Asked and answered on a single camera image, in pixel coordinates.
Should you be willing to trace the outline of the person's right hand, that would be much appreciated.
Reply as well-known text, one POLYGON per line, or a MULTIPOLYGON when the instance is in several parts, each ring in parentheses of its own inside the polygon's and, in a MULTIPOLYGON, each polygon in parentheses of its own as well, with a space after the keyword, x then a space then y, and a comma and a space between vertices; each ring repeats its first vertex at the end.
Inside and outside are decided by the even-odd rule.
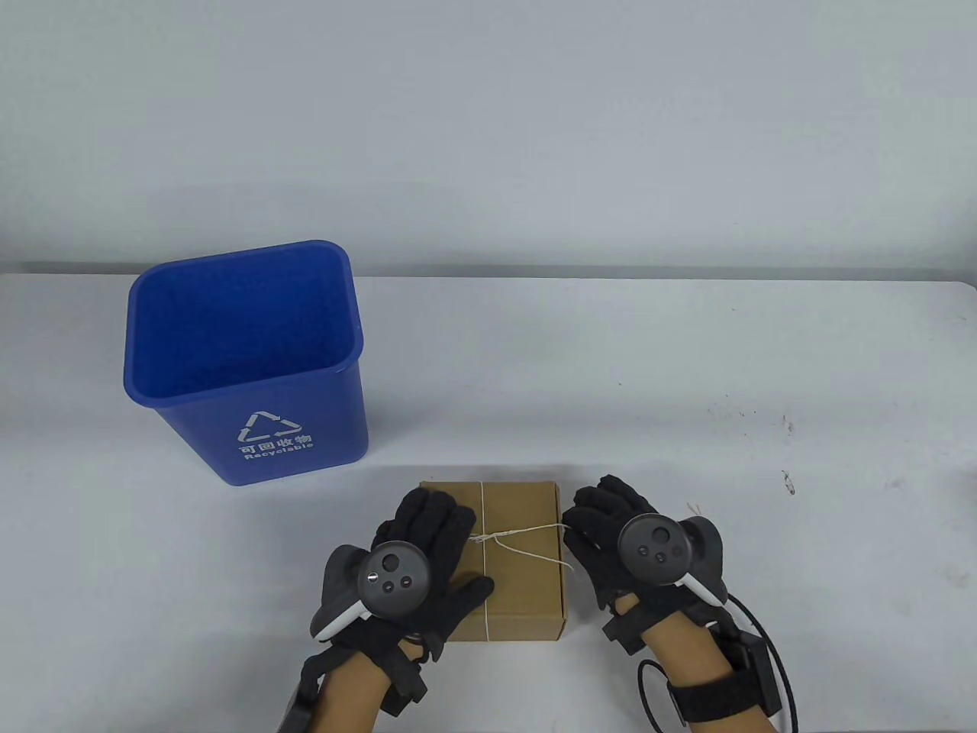
POLYGON ((641 609, 660 620, 728 601, 715 524, 670 518, 617 476, 579 489, 563 523, 566 547, 589 576, 601 609, 615 615, 641 609))

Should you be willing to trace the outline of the person's left hand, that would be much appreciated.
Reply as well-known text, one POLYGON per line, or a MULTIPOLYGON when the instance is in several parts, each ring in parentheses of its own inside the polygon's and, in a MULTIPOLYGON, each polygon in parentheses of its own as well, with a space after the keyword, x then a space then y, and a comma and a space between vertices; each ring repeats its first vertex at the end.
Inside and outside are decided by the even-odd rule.
POLYGON ((363 655, 381 670, 440 659, 461 621, 495 590, 484 575, 454 582, 477 516, 449 493, 418 486, 364 549, 343 544, 329 555, 311 636, 327 650, 313 657, 322 673, 363 655))

